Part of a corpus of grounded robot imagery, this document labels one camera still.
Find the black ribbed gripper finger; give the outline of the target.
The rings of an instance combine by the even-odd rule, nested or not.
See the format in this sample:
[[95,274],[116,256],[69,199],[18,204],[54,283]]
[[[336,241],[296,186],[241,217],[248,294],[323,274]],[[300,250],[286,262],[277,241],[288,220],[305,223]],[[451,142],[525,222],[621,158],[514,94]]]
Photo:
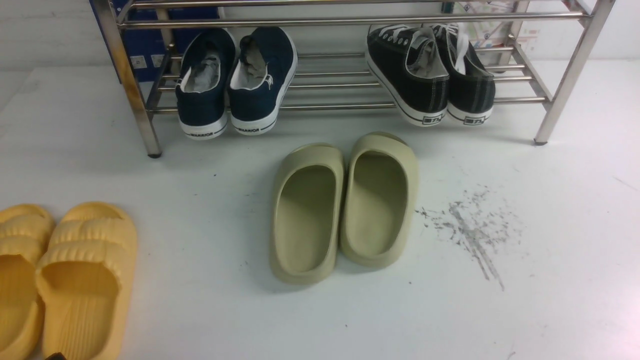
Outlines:
[[45,360],[67,360],[67,358],[62,353],[53,353],[45,358]]

